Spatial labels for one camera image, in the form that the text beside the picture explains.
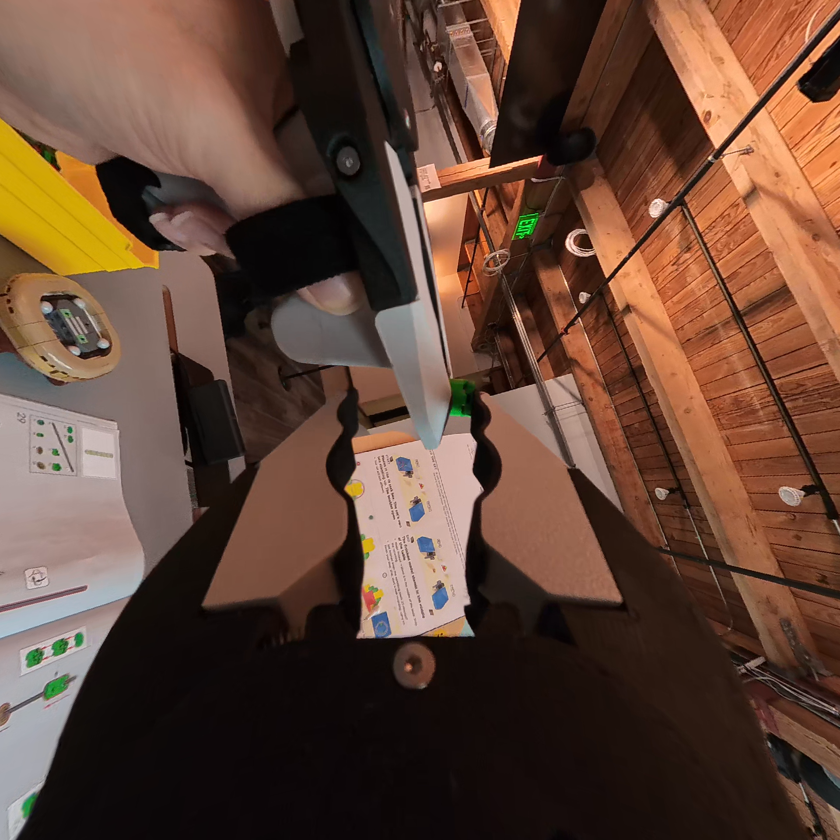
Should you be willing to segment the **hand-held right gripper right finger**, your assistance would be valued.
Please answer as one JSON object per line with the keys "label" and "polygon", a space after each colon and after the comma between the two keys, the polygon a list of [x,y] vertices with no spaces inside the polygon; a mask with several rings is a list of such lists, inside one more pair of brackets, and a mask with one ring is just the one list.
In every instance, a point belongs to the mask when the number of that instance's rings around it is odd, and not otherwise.
{"label": "hand-held right gripper right finger", "polygon": [[622,611],[576,471],[482,392],[470,431],[480,486],[465,559],[474,634],[570,636],[565,607]]}

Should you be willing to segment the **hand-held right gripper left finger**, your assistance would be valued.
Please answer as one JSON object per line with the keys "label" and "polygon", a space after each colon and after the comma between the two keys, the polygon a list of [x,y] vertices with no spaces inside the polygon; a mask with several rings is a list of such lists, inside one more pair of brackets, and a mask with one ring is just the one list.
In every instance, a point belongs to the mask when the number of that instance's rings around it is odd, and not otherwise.
{"label": "hand-held right gripper left finger", "polygon": [[350,387],[262,459],[205,610],[271,607],[286,635],[302,637],[313,609],[336,606],[350,629],[360,630],[363,552],[346,491],[358,429],[358,394]]}

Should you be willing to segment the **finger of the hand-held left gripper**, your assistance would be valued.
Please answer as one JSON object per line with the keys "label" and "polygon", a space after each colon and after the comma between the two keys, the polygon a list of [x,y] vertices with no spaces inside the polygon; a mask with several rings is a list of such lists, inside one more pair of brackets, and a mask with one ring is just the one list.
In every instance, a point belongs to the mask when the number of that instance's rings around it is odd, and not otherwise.
{"label": "finger of the hand-held left gripper", "polygon": [[446,330],[421,193],[409,185],[397,153],[385,143],[414,281],[414,300],[379,312],[375,327],[391,363],[416,434],[426,449],[440,445],[452,403]]}

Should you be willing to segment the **grey desk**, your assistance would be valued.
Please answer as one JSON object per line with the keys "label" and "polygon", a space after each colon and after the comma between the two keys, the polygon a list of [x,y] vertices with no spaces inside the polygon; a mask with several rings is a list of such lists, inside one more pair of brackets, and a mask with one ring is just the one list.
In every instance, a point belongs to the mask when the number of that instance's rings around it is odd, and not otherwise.
{"label": "grey desk", "polygon": [[192,523],[163,287],[152,269],[86,275],[78,282],[115,328],[120,363],[99,379],[53,386],[4,353],[2,396],[117,424],[122,493],[143,549],[143,578]]}

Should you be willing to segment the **person's left hand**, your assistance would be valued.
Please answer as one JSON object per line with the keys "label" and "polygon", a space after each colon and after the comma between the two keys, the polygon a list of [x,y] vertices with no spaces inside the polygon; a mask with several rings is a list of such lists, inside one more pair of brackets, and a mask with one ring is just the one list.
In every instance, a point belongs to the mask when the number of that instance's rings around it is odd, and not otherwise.
{"label": "person's left hand", "polygon": [[2,2],[1,53],[2,119],[95,165],[144,245],[359,308],[348,214],[319,194],[270,2]]}

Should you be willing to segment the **white illustrated leaflet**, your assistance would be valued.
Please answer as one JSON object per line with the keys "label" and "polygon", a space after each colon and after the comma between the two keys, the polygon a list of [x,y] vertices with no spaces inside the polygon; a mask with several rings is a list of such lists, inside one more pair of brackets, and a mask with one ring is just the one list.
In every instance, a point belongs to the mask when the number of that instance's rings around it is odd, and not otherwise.
{"label": "white illustrated leaflet", "polygon": [[345,487],[364,571],[358,638],[471,637],[466,549],[480,483],[465,430],[426,449],[396,430],[357,437]]}

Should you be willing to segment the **black box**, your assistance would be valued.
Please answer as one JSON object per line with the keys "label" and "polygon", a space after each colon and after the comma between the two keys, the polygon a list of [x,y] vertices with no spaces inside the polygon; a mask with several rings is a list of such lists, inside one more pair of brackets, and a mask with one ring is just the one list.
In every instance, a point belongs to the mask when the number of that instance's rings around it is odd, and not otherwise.
{"label": "black box", "polygon": [[186,461],[215,466],[243,457],[245,442],[226,381],[182,353],[171,353],[171,363]]}

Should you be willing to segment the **wooden crossbeam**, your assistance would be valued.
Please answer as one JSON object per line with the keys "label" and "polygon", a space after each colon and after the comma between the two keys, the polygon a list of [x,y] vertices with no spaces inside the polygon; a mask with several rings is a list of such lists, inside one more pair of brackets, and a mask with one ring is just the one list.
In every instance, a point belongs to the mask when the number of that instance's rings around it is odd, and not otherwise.
{"label": "wooden crossbeam", "polygon": [[472,193],[492,186],[519,182],[535,175],[542,156],[490,166],[490,159],[468,161],[438,170],[440,189],[421,193],[423,202],[430,203],[451,196]]}

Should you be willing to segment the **black hanging panel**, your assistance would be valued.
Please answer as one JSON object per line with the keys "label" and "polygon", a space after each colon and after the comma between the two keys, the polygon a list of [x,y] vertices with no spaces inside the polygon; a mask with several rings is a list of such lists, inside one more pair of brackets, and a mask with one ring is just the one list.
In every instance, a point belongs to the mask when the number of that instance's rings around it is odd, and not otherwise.
{"label": "black hanging panel", "polygon": [[523,1],[490,166],[535,156],[572,165],[595,151],[591,128],[563,129],[604,1]]}

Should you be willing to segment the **brick instruction booklet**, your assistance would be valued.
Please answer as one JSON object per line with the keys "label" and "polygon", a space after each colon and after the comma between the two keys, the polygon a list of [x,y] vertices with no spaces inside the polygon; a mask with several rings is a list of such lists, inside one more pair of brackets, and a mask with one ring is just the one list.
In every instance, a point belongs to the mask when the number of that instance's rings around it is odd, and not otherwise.
{"label": "brick instruction booklet", "polygon": [[92,660],[144,570],[119,428],[1,400],[2,838],[18,838]]}

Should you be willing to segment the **tan round brick model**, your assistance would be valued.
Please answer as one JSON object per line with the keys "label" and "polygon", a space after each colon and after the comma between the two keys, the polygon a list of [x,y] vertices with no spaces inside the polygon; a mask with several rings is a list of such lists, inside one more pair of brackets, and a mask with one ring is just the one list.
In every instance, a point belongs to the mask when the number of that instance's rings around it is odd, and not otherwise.
{"label": "tan round brick model", "polygon": [[1,283],[1,353],[53,385],[89,382],[121,360],[119,336],[102,305],[74,280],[25,272]]}

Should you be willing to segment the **yellow plastic bin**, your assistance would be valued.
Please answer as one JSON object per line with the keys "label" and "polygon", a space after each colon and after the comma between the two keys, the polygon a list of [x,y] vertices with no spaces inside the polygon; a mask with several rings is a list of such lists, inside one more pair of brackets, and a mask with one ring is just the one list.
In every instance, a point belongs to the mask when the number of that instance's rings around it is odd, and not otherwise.
{"label": "yellow plastic bin", "polygon": [[110,214],[95,169],[60,152],[57,160],[63,171],[1,122],[2,236],[65,277],[158,269],[158,253]]}

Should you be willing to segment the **black track light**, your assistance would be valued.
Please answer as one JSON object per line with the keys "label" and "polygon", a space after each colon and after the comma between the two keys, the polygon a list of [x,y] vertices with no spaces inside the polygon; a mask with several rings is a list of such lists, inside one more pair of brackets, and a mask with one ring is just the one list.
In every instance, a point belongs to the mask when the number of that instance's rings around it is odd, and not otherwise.
{"label": "black track light", "polygon": [[796,83],[810,102],[828,102],[839,92],[839,53],[827,51]]}

